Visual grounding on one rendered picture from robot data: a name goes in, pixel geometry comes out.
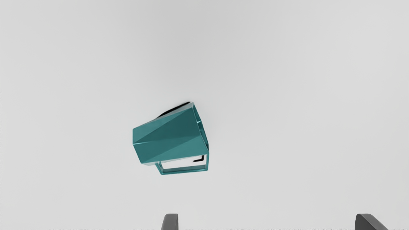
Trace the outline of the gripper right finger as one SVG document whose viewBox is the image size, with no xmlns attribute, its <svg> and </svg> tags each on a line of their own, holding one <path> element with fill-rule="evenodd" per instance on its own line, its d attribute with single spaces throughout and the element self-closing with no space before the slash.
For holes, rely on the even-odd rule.
<svg viewBox="0 0 409 230">
<path fill-rule="evenodd" d="M 372 214 L 357 214 L 355 218 L 355 230 L 389 230 Z"/>
</svg>

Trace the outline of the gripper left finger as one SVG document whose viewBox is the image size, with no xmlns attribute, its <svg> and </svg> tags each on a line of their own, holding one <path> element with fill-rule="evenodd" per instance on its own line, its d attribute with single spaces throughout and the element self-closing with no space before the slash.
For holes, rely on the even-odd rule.
<svg viewBox="0 0 409 230">
<path fill-rule="evenodd" d="M 179 230 L 179 215 L 177 213 L 165 214 L 161 230 Z"/>
</svg>

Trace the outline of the teal faceted mug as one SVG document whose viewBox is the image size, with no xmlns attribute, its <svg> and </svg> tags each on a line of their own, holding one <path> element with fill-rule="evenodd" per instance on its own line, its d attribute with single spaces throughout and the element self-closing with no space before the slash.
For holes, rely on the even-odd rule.
<svg viewBox="0 0 409 230">
<path fill-rule="evenodd" d="M 140 163 L 156 166 L 161 175 L 209 169 L 209 142 L 193 102 L 133 128 L 132 143 Z"/>
</svg>

